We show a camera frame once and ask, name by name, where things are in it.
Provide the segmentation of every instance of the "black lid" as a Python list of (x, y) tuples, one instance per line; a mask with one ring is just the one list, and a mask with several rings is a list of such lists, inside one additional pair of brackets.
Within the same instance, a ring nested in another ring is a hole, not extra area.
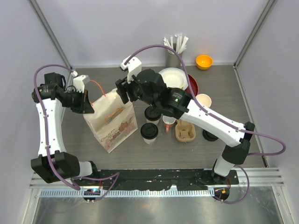
[(157, 108), (149, 106), (145, 109), (144, 116), (147, 120), (156, 121), (160, 119), (161, 112)]
[(145, 139), (154, 139), (157, 137), (159, 131), (158, 127), (153, 123), (146, 123), (140, 129), (141, 136)]

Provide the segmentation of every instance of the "yellow bowl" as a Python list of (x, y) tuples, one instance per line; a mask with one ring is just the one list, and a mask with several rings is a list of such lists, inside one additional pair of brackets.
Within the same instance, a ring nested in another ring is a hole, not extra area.
[(213, 64), (213, 59), (208, 55), (199, 55), (196, 58), (196, 65), (201, 70), (209, 69)]

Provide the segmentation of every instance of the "bag handle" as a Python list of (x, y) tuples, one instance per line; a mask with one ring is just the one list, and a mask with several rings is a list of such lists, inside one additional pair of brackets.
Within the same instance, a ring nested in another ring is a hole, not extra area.
[(106, 125), (109, 124), (108, 119), (112, 116), (114, 116), (116, 114), (117, 111), (121, 110), (121, 108), (117, 108), (112, 114), (108, 115), (107, 117), (105, 117), (105, 123)]
[(90, 81), (93, 82), (93, 83), (96, 83), (99, 86), (99, 88), (101, 89), (103, 95), (106, 96), (102, 86), (97, 81), (95, 81), (95, 80), (90, 80)]

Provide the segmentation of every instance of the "white plate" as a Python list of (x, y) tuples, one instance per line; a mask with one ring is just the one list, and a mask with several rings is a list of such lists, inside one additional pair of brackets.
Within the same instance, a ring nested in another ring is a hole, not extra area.
[(187, 78), (183, 70), (177, 68), (167, 68), (159, 72), (167, 87), (187, 89)]

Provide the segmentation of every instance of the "paper bag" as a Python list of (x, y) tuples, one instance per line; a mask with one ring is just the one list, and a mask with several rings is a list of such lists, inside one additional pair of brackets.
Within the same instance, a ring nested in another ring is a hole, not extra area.
[(84, 119), (108, 153), (137, 130), (133, 104), (123, 104), (116, 89), (95, 101), (93, 109), (94, 113), (84, 114)]

